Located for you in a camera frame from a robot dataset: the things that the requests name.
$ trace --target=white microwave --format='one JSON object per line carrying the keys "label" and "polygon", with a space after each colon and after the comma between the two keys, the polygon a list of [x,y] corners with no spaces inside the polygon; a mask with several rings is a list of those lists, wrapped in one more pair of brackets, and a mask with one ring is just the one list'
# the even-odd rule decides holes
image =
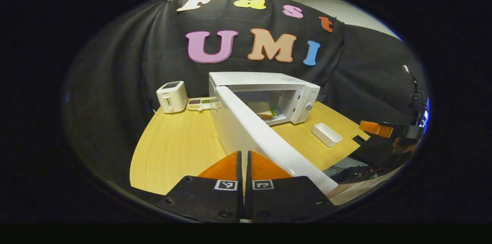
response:
{"label": "white microwave", "polygon": [[[270,127],[306,121],[319,90],[280,73],[210,72],[211,112],[223,148],[227,154],[243,151],[243,156],[256,151],[292,176],[308,176],[323,193],[332,191],[338,184]],[[267,103],[271,118],[260,117],[252,103]]]}

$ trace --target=yellow letter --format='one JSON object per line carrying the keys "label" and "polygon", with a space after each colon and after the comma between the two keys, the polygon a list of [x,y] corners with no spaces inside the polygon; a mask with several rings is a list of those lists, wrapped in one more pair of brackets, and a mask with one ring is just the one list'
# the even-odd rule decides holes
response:
{"label": "yellow letter", "polygon": [[238,0],[234,2],[234,6],[242,8],[253,8],[257,10],[266,9],[265,0]]}
{"label": "yellow letter", "polygon": [[211,0],[188,0],[188,1],[186,1],[186,4],[184,4],[184,6],[182,6],[179,9],[177,9],[176,11],[177,12],[181,12],[181,11],[187,11],[187,10],[195,10],[195,9],[200,8],[200,6],[198,6],[199,3],[201,3],[202,5],[204,5],[204,4],[207,4],[210,1]]}
{"label": "yellow letter", "polygon": [[263,60],[263,48],[269,60],[273,59],[278,52],[276,60],[281,62],[292,61],[292,46],[297,39],[296,36],[290,34],[283,34],[274,41],[272,34],[269,30],[254,28],[251,29],[254,34],[253,51],[248,55],[250,60]]}

